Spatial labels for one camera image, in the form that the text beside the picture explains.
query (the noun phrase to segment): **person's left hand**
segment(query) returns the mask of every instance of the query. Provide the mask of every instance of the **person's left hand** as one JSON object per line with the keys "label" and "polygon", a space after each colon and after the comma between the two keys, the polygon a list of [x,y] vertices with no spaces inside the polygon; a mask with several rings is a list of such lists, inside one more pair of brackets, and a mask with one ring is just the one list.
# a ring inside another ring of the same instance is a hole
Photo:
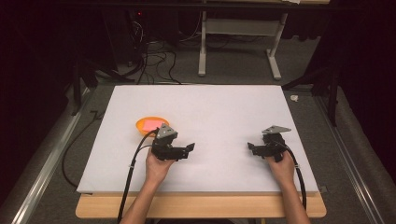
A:
{"label": "person's left hand", "polygon": [[146,181],[159,186],[165,180],[169,168],[174,162],[174,160],[158,160],[154,154],[151,153],[150,148],[146,158]]}

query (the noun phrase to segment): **metal rail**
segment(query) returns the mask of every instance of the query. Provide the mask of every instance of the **metal rail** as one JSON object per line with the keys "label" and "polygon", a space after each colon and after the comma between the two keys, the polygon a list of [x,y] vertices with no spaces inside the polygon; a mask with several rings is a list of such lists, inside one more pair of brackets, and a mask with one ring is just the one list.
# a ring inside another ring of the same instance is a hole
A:
{"label": "metal rail", "polygon": [[81,117],[81,111],[91,99],[92,91],[88,91],[87,88],[83,94],[85,95],[85,97],[83,99],[83,104],[81,106],[80,111],[78,111],[77,114],[72,118],[69,125],[65,129],[61,140],[52,149],[51,153],[49,154],[49,157],[46,160],[46,163],[44,164],[43,168],[40,171],[40,174],[38,174],[35,183],[31,187],[29,193],[27,194],[25,200],[23,201],[20,210],[18,211],[17,215],[14,217],[12,224],[28,223],[31,215],[33,214],[35,208],[40,202],[40,199],[44,194],[44,191],[46,190],[47,185],[49,184],[56,170],[60,158],[64,154],[66,144],[72,132],[74,131],[79,118]]}
{"label": "metal rail", "polygon": [[314,97],[314,99],[317,103],[318,108],[323,114],[323,118],[325,118],[327,125],[332,132],[332,136],[334,137],[335,142],[337,143],[339,149],[338,152],[341,157],[341,163],[343,163],[346,168],[346,173],[349,176],[350,182],[352,183],[352,186],[355,189],[359,200],[361,201],[361,205],[367,217],[373,224],[385,224],[384,220],[381,217],[381,214],[379,213],[375,205],[375,202],[373,201],[370,190],[367,188],[366,184],[361,178],[361,174],[359,173],[358,168],[355,166],[352,157],[349,155],[347,146],[344,144],[341,134],[338,132],[336,127],[332,126],[332,123],[327,117],[327,109],[323,99],[320,96]]}

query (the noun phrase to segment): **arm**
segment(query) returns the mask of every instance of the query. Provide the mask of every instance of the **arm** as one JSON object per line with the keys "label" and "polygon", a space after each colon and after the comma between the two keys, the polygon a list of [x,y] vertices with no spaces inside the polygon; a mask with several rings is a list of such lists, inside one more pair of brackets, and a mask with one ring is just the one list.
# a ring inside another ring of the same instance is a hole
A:
{"label": "arm", "polygon": [[283,160],[280,162],[275,162],[273,157],[265,159],[268,161],[273,175],[282,190],[283,204],[288,223],[310,223],[308,215],[300,201],[297,188],[294,185],[294,161],[289,152],[285,151],[283,153]]}
{"label": "arm", "polygon": [[146,180],[134,202],[124,214],[121,224],[143,224],[146,220],[151,201],[161,183],[165,180],[168,170],[174,161],[160,161],[148,151],[146,158]]}

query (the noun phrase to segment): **table leg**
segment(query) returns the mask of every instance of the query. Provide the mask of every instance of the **table leg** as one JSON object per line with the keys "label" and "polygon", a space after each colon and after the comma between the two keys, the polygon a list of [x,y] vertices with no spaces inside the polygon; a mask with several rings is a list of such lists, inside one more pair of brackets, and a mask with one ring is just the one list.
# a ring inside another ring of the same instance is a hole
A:
{"label": "table leg", "polygon": [[206,74],[206,12],[202,12],[201,50],[199,52],[198,76]]}
{"label": "table leg", "polygon": [[279,72],[279,68],[277,67],[275,53],[277,46],[279,45],[280,37],[282,36],[283,29],[285,28],[286,18],[288,17],[288,13],[283,13],[282,17],[280,18],[279,25],[277,26],[274,45],[271,49],[267,50],[267,58],[268,62],[271,66],[271,71],[273,73],[273,77],[275,80],[280,80],[282,77]]}

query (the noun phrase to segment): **black cable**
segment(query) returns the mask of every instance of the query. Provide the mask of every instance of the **black cable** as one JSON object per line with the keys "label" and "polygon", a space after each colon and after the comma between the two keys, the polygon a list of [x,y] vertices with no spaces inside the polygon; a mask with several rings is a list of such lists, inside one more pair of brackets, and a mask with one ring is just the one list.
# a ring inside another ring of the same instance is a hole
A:
{"label": "black cable", "polygon": [[136,85],[139,85],[140,84],[140,80],[142,79],[142,76],[143,76],[143,74],[145,73],[145,71],[146,71],[146,67],[148,66],[148,50],[146,49],[146,57],[142,57],[142,62],[144,62],[143,63],[143,66],[142,66],[142,68],[141,68],[141,70],[142,70],[142,73],[140,74],[140,76],[139,76],[139,79],[137,80],[137,82],[136,82]]}
{"label": "black cable", "polygon": [[141,59],[139,59],[139,61],[137,62],[136,67],[135,67],[133,70],[131,70],[131,71],[125,73],[125,74],[122,74],[121,76],[122,76],[122,77],[129,77],[129,76],[131,76],[131,75],[137,73],[137,71],[139,71],[140,69],[143,68],[143,66],[144,66],[143,61],[144,61],[144,60],[143,60],[143,57],[142,57]]}
{"label": "black cable", "polygon": [[160,74],[160,71],[158,70],[158,68],[159,68],[159,66],[160,66],[161,63],[165,62],[165,60],[166,60],[166,58],[167,58],[167,55],[166,55],[166,52],[158,52],[158,53],[163,53],[164,58],[163,58],[163,60],[157,62],[156,66],[155,66],[155,71],[157,72],[157,75],[158,75],[160,78],[164,79],[164,80],[173,81],[171,78],[163,77],[163,76]]}
{"label": "black cable", "polygon": [[152,41],[150,41],[150,42],[148,42],[147,43],[147,48],[149,48],[149,46],[150,45],[154,45],[154,44],[159,44],[159,43],[161,43],[161,46],[160,47],[158,47],[157,49],[151,49],[150,51],[148,51],[149,53],[151,53],[151,52],[156,52],[156,51],[159,51],[159,50],[161,50],[161,49],[164,49],[164,47],[165,47],[165,41],[163,41],[163,40],[152,40]]}
{"label": "black cable", "polygon": [[173,64],[172,64],[171,68],[170,68],[169,71],[168,71],[169,77],[170,77],[173,81],[177,82],[177,84],[181,85],[181,82],[179,82],[178,80],[174,79],[174,78],[172,77],[172,75],[171,75],[171,71],[172,71],[172,69],[175,67],[175,64],[176,64],[176,54],[175,54],[173,51],[169,51],[169,52],[172,53],[172,54],[174,55]]}
{"label": "black cable", "polygon": [[146,138],[148,138],[152,133],[157,134],[159,130],[160,130],[160,129],[157,128],[156,130],[153,130],[153,131],[147,133],[147,134],[142,138],[142,141],[140,141],[140,144],[139,144],[139,146],[137,147],[136,152],[134,153],[134,158],[132,159],[132,162],[131,162],[131,165],[130,165],[130,168],[129,168],[129,173],[128,173],[128,177],[127,177],[127,179],[126,179],[126,184],[125,184],[125,189],[124,189],[124,192],[123,192],[123,195],[122,195],[122,200],[121,200],[121,204],[120,204],[119,216],[118,216],[118,218],[117,218],[118,223],[120,223],[121,220],[122,220],[123,208],[124,208],[124,206],[125,206],[125,201],[126,201],[126,197],[127,197],[127,195],[128,195],[129,187],[130,187],[130,185],[131,185],[131,178],[132,178],[132,174],[133,174],[133,172],[134,172],[134,164],[136,163],[137,153],[139,153],[139,151],[142,149],[143,142],[146,140]]}
{"label": "black cable", "polygon": [[228,38],[234,42],[240,42],[240,43],[253,43],[264,37],[263,35],[254,35],[251,39],[249,40],[244,40],[244,39],[238,39],[239,35],[230,35]]}
{"label": "black cable", "polygon": [[156,63],[148,64],[148,66],[154,66],[154,65],[157,65],[157,66],[158,66],[159,63],[162,63],[162,62],[165,61],[165,59],[166,59],[166,54],[165,54],[164,57],[161,57],[160,55],[150,55],[150,57],[157,57],[157,58],[160,58],[160,60],[159,60],[158,62],[156,62]]}
{"label": "black cable", "polygon": [[196,38],[198,36],[201,36],[201,35],[198,35],[197,32],[198,32],[198,29],[199,29],[200,24],[201,24],[201,20],[202,20],[202,16],[203,16],[202,14],[203,14],[202,12],[199,13],[198,22],[197,22],[197,25],[195,26],[195,30],[192,32],[192,35],[188,36],[186,39],[178,40],[179,43],[182,43],[184,41],[188,41],[190,39],[194,39],[194,38]]}
{"label": "black cable", "polygon": [[187,47],[201,46],[201,39],[197,39],[197,37],[200,37],[200,36],[198,35],[195,38],[190,38],[188,40],[183,40],[182,42],[179,42],[179,44],[183,45],[183,46],[187,46]]}
{"label": "black cable", "polygon": [[146,79],[148,80],[149,85],[154,85],[155,84],[155,79],[154,76],[148,72],[145,72]]}
{"label": "black cable", "polygon": [[113,78],[115,78],[115,79],[117,79],[117,80],[119,80],[119,81],[123,81],[123,82],[134,82],[134,79],[129,79],[129,78],[127,78],[127,77],[124,77],[124,76],[120,75],[119,73],[117,73],[117,72],[115,72],[115,71],[113,71],[113,70],[109,70],[109,69],[103,67],[102,65],[100,65],[100,64],[98,64],[98,63],[95,63],[95,62],[93,62],[93,61],[91,61],[91,60],[89,60],[89,59],[87,59],[87,58],[83,58],[83,57],[81,57],[81,56],[79,56],[79,58],[80,58],[80,60],[81,60],[82,62],[84,62],[85,64],[89,65],[90,67],[92,67],[92,68],[94,68],[94,69],[97,69],[97,70],[101,70],[101,71],[105,72],[107,75],[109,75],[109,76],[111,76],[111,77],[113,77]]}
{"label": "black cable", "polygon": [[297,160],[294,157],[293,152],[291,151],[291,149],[289,147],[287,147],[287,150],[290,153],[290,155],[291,155],[291,157],[293,158],[293,161],[294,161],[294,165],[295,165],[295,168],[296,168],[297,176],[298,176],[298,179],[300,181],[301,194],[303,196],[303,207],[306,210],[306,191],[305,191],[305,184],[304,184],[304,180],[303,180],[303,175],[301,174],[301,170],[300,170],[299,164],[297,163]]}
{"label": "black cable", "polygon": [[[209,37],[212,37],[212,39],[215,39],[215,40],[225,40],[225,43],[223,43],[221,46],[219,46],[219,47],[212,47],[212,46],[210,46],[209,45]],[[207,37],[207,41],[206,41],[206,46],[209,48],[209,49],[223,49],[224,47],[226,47],[229,43],[230,43],[230,39],[229,38],[222,38],[221,39],[221,35],[209,35],[208,37]]]}
{"label": "black cable", "polygon": [[65,160],[66,160],[66,155],[67,152],[69,151],[69,149],[71,148],[71,146],[73,146],[73,144],[78,140],[78,138],[97,120],[102,119],[102,116],[106,113],[106,111],[104,111],[103,113],[98,115],[98,111],[91,111],[91,113],[95,113],[95,115],[93,116],[92,121],[87,124],[87,126],[85,126],[81,132],[78,133],[78,135],[71,141],[71,143],[69,144],[69,146],[67,146],[67,148],[64,150],[64,154],[62,157],[62,174],[64,175],[64,179],[71,185],[73,186],[75,189],[78,187],[78,184],[74,183],[72,180],[70,180],[70,178],[67,176],[64,164],[65,164]]}

